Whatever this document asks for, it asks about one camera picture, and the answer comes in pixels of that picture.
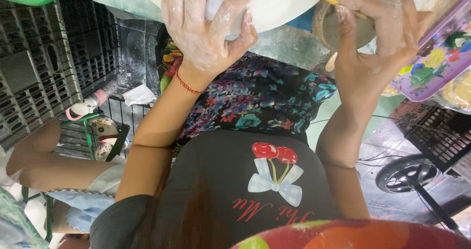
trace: floral skirt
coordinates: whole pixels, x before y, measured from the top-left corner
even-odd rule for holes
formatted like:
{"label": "floral skirt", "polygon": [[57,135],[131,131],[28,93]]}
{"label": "floral skirt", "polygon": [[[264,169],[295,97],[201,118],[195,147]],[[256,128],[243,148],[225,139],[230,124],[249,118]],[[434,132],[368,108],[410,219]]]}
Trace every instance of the floral skirt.
{"label": "floral skirt", "polygon": [[[169,67],[162,77],[172,78],[183,55],[172,41],[165,51],[162,60]],[[200,95],[177,145],[215,129],[282,135],[308,144],[309,122],[335,90],[332,78],[247,52]]]}

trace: red cherry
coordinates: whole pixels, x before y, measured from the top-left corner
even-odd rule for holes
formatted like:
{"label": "red cherry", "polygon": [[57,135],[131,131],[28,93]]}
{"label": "red cherry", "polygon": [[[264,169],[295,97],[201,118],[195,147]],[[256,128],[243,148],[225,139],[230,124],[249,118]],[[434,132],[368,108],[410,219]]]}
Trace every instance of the red cherry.
{"label": "red cherry", "polygon": [[276,149],[276,147],[267,143],[252,144],[252,151],[257,158],[265,157],[267,159],[271,159],[278,156],[278,150]]}
{"label": "red cherry", "polygon": [[288,147],[277,147],[278,149],[278,160],[282,163],[295,164],[298,161],[296,153]]}

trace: woman's left hand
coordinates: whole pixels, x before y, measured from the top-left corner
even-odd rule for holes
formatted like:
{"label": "woman's left hand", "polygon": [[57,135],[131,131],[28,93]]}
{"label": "woman's left hand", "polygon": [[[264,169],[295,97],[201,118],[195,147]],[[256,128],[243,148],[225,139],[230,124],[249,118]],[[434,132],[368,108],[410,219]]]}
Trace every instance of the woman's left hand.
{"label": "woman's left hand", "polygon": [[162,0],[162,18],[184,54],[182,66],[211,80],[225,71],[257,41],[252,16],[246,11],[241,34],[225,40],[234,20],[251,0],[225,0],[212,21],[204,18],[206,0]]}

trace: light blue bow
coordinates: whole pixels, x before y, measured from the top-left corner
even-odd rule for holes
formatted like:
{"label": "light blue bow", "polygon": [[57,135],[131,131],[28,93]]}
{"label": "light blue bow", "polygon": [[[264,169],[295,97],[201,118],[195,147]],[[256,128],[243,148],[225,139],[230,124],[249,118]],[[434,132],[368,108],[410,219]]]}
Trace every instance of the light blue bow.
{"label": "light blue bow", "polygon": [[300,186],[293,186],[292,183],[298,180],[304,171],[299,166],[293,164],[285,178],[277,184],[273,182],[273,179],[271,178],[267,158],[258,158],[254,161],[259,173],[252,175],[252,178],[249,181],[248,191],[265,192],[271,189],[279,192],[280,195],[292,206],[299,206],[302,198],[302,188]]}

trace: red string bracelet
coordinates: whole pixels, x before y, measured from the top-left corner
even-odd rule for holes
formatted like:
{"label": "red string bracelet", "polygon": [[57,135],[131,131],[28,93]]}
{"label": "red string bracelet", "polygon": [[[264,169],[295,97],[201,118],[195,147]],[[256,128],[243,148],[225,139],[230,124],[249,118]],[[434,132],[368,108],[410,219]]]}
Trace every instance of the red string bracelet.
{"label": "red string bracelet", "polygon": [[178,68],[176,71],[175,71],[175,77],[177,78],[178,82],[181,84],[181,86],[184,87],[184,89],[188,90],[190,93],[194,94],[194,95],[201,95],[203,92],[197,92],[191,88],[189,88],[181,79],[180,77],[178,76],[178,71],[179,71],[180,68]]}

